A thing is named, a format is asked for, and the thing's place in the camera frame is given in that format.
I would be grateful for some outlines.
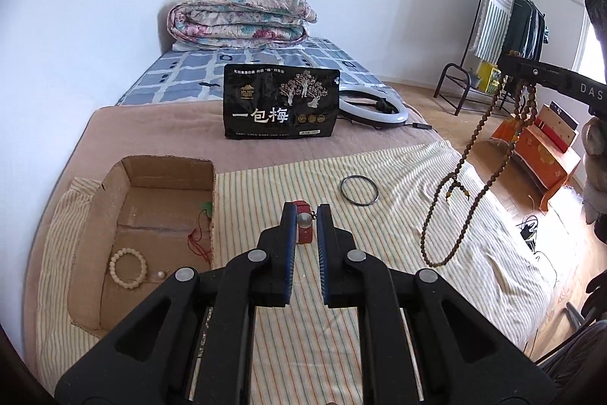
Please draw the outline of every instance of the gray pants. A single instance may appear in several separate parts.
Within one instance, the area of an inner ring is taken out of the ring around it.
[[[597,342],[605,335],[605,331],[607,331],[607,320],[597,321],[539,365],[539,368],[554,381],[557,391],[565,388],[569,380],[576,375]]]

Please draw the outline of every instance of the red string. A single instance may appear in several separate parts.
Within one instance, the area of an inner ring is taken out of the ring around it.
[[[209,258],[209,254],[211,253],[211,249],[206,251],[199,244],[199,242],[202,240],[202,227],[200,226],[200,215],[202,215],[202,213],[206,213],[206,209],[204,209],[200,213],[198,213],[198,218],[196,219],[196,223],[198,224],[198,232],[200,233],[200,236],[198,237],[198,239],[194,239],[194,235],[196,234],[196,230],[197,230],[196,228],[194,228],[194,230],[187,236],[187,247],[189,247],[190,250],[196,256],[202,256],[204,258],[204,260],[210,266],[211,259]]]

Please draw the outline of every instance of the gold logo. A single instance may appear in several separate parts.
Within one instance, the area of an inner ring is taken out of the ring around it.
[[[251,85],[245,85],[241,88],[241,98],[243,100],[253,100],[253,92],[255,88]]]

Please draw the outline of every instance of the person's hand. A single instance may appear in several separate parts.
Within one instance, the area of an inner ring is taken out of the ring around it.
[[[586,287],[586,293],[590,294],[582,306],[582,316],[588,316],[591,308],[595,308],[594,315],[597,319],[601,314],[607,312],[607,270],[597,275]]]

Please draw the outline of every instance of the bed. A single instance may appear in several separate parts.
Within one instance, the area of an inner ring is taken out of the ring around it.
[[[411,273],[424,267],[421,224],[437,178],[452,170],[459,154],[434,131],[376,130],[344,120],[338,120],[330,138],[225,139],[222,102],[210,100],[221,100],[222,66],[230,61],[337,65],[344,82],[394,91],[325,39],[274,52],[168,52],[119,105],[93,114],[42,216],[28,265],[25,358],[50,391],[96,341],[71,325],[65,300],[71,258],[64,245],[48,241],[58,228],[53,214],[77,193],[82,215],[99,181],[131,154],[171,154],[215,163],[214,267],[253,247],[260,230],[278,222],[282,203],[297,199],[308,200],[313,207],[330,203],[336,225],[352,231],[360,247],[389,266]],[[423,120],[414,112],[410,119]],[[339,178],[351,173],[370,175],[378,183],[382,197],[371,208],[358,209],[337,193]],[[469,164],[460,179],[472,194],[483,186]],[[448,252],[457,237],[468,206],[460,200],[437,207],[428,237],[434,257]],[[244,215],[251,222],[234,220]],[[77,235],[78,221],[72,218],[68,223]],[[482,200],[454,260],[439,270],[521,348],[552,297],[549,282],[508,212],[491,193]],[[291,307],[284,312],[260,310],[253,369],[264,371],[255,374],[252,403],[303,404],[306,396],[314,397],[314,403],[361,402],[360,360],[352,344],[357,340],[356,319],[351,311],[336,314],[322,307],[315,274],[316,249],[298,250]],[[304,340],[313,343],[304,345]]]

